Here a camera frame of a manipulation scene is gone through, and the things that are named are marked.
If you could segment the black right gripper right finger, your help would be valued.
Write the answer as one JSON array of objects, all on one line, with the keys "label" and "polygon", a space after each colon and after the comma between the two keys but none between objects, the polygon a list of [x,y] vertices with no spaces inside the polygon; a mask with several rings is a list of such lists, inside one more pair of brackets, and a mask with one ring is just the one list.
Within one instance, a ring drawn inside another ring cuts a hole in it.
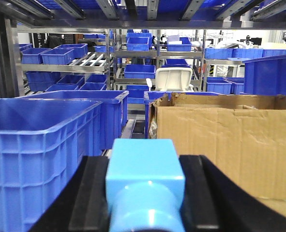
[{"label": "black right gripper right finger", "polygon": [[207,157],[181,155],[187,232],[286,232],[286,217],[249,195]]}]

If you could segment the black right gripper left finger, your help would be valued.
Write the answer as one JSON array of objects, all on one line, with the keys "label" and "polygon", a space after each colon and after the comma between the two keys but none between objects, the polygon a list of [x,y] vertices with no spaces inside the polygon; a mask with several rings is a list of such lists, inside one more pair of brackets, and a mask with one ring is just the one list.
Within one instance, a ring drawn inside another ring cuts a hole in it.
[{"label": "black right gripper left finger", "polygon": [[30,232],[107,232],[106,156],[84,156],[56,200]]}]

